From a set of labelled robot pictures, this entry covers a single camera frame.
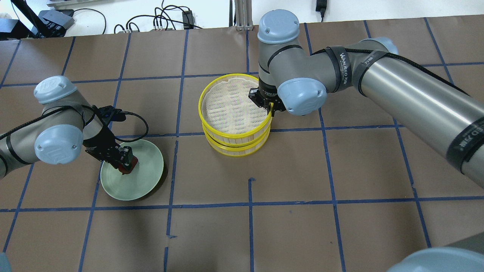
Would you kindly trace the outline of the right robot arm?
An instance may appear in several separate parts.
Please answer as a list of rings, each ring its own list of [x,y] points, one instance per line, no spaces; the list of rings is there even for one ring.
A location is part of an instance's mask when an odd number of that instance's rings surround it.
[[[354,87],[483,187],[483,103],[420,64],[398,55],[392,40],[364,39],[308,55],[299,21],[288,10],[261,17],[259,86],[249,99],[269,116],[318,110],[329,93]]]

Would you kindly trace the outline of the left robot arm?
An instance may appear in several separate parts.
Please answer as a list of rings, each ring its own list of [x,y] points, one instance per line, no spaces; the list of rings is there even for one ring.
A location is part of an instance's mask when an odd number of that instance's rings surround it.
[[[122,147],[108,125],[123,122],[127,112],[113,106],[90,105],[66,76],[40,82],[34,96],[43,105],[42,115],[1,135],[0,174],[42,161],[65,165],[86,153],[107,162],[122,174],[138,164],[131,147]]]

